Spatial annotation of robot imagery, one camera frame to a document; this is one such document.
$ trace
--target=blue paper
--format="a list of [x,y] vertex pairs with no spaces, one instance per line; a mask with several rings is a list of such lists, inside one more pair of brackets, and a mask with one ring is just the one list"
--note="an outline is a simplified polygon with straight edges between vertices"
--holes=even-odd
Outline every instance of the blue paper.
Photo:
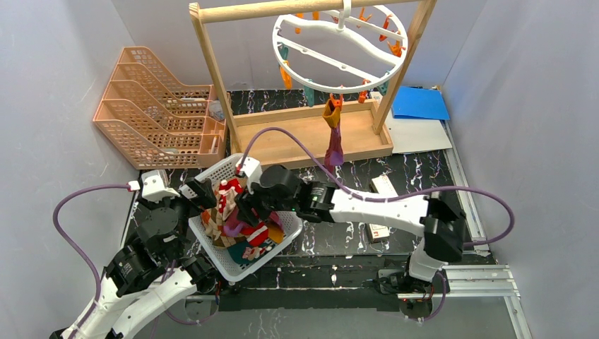
[[393,118],[449,120],[449,113],[438,90],[402,86],[393,101]]

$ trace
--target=clothespin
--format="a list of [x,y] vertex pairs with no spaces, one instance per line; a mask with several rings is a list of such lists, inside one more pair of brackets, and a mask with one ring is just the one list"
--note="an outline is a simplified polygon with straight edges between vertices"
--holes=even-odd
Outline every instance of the clothespin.
[[389,86],[389,81],[386,81],[384,84],[377,87],[377,90],[381,93],[381,95],[387,95],[387,87]]
[[359,19],[360,19],[360,20],[362,20],[362,21],[364,21],[364,22],[367,22],[368,20],[370,20],[370,18],[372,18],[372,14],[370,14],[370,15],[368,16],[368,18],[365,18],[365,17],[364,17],[364,10],[365,10],[365,9],[366,9],[365,7],[362,7],[362,10],[360,11],[360,17],[359,17]]
[[[364,81],[362,81],[362,84],[365,85],[367,83],[369,83],[370,81],[364,79]],[[368,95],[368,90],[363,90],[362,92],[360,92],[360,96],[358,97],[357,101],[360,104],[363,104],[366,101],[366,96]]]
[[[297,16],[300,19],[304,18],[304,14],[303,13],[295,14],[295,16]],[[300,34],[301,32],[302,32],[301,28],[295,28],[295,34]]]
[[306,101],[308,102],[308,107],[314,106],[314,89],[308,86],[304,86],[304,95],[306,96]]
[[396,57],[401,57],[402,51],[405,51],[405,47],[404,46],[400,46],[399,45],[399,41],[395,41],[395,45],[392,45],[388,41],[387,45],[389,46],[389,49],[391,50],[391,53],[393,53],[393,55],[395,55]]
[[[285,65],[289,66],[289,61],[285,60],[283,61],[283,63],[285,63]],[[285,84],[285,88],[290,90],[293,88],[293,79],[291,79],[291,76],[289,74],[287,74],[287,72],[285,72],[285,69],[283,67],[279,67],[280,71],[281,71],[281,78],[283,78],[283,83]]]
[[[385,23],[383,24],[383,28],[387,29],[389,27],[389,18],[392,16],[393,14],[389,14],[387,16],[387,18],[385,19]],[[385,41],[385,39],[387,38],[387,36],[382,35],[379,37],[379,41]]]
[[283,60],[287,60],[287,56],[289,56],[289,47],[285,46],[285,44],[279,45],[279,54]]
[[333,93],[331,93],[331,102],[333,103],[333,106],[335,106],[335,108],[339,107],[339,109],[341,109],[343,106],[343,94],[340,94],[339,100],[336,100],[333,96]]

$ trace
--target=wooden rod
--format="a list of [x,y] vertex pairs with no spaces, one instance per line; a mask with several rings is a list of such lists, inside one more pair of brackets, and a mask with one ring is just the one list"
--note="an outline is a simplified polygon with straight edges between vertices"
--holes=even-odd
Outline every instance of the wooden rod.
[[[420,0],[352,0],[352,7],[416,1]],[[223,21],[265,18],[267,16],[282,16],[285,14],[330,11],[331,9],[340,8],[343,8],[343,0],[282,0],[199,9],[198,17],[202,23],[220,23]]]
[[410,23],[410,27],[408,28],[409,45],[408,52],[405,56],[405,60],[399,72],[397,72],[397,74],[389,81],[389,86],[387,87],[387,94],[383,97],[383,100],[381,100],[379,109],[376,111],[376,114],[374,115],[372,128],[374,129],[375,134],[380,134],[383,129],[383,125],[385,124],[387,114],[389,114],[389,110],[393,105],[393,100],[395,99],[395,96],[399,91],[405,73],[408,71],[408,66],[410,65],[410,62],[414,57],[414,53],[416,53],[416,48],[418,47],[418,43],[420,42],[422,33],[425,31],[425,28],[427,27],[427,23],[429,22],[429,18],[436,3],[437,0],[422,0],[416,8],[416,13],[414,14],[412,22]]
[[198,41],[200,42],[200,46],[202,47],[202,53],[204,54],[204,59],[206,60],[206,66],[208,66],[208,72],[210,72],[210,77],[212,78],[214,89],[216,90],[216,95],[220,100],[220,105],[223,107],[223,113],[225,115],[225,119],[227,120],[227,125],[229,126],[229,135],[231,136],[232,146],[231,151],[233,153],[241,152],[243,150],[241,147],[241,143],[239,142],[239,134],[237,133],[237,123],[233,118],[233,110],[231,109],[231,104],[227,99],[227,90],[225,89],[223,78],[220,76],[220,70],[218,69],[218,64],[216,63],[216,57],[214,56],[214,50],[212,49],[212,44],[210,43],[210,38],[208,36],[208,31],[206,30],[206,25],[197,16],[199,10],[200,7],[198,4],[189,4],[189,14],[191,15],[191,21],[194,23],[194,29],[196,30]]

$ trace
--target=white plastic basket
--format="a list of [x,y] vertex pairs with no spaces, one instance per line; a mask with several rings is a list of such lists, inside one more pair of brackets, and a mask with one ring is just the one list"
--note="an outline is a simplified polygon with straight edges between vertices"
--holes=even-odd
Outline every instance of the white plastic basket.
[[[213,188],[216,189],[221,180],[233,178],[235,175],[235,165],[241,160],[242,156],[243,154],[237,153],[222,159],[206,171],[200,173],[196,179],[203,180],[205,178],[210,178],[213,183]],[[206,232],[204,232],[201,217],[198,216],[189,219],[189,226],[191,231],[194,232],[200,241],[202,247],[206,250],[210,259],[212,259],[212,262],[220,274],[222,274],[228,281],[237,282],[256,272],[256,270],[274,258],[274,256],[279,254],[285,247],[289,246],[293,239],[302,232],[303,223],[295,215],[295,212],[277,212],[277,214],[279,215],[281,226],[283,226],[283,231],[285,231],[283,241],[274,246],[273,249],[261,256],[258,260],[244,265],[235,263],[227,249],[217,249],[214,247],[212,239],[206,235]]]

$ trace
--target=cable connector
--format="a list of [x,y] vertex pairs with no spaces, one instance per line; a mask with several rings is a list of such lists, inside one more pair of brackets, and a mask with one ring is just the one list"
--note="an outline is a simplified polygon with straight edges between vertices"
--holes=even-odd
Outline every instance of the cable connector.
[[139,185],[139,182],[137,180],[131,180],[127,183],[127,185],[129,185],[129,188],[127,189],[127,191],[129,192],[135,192],[141,189],[141,186]]

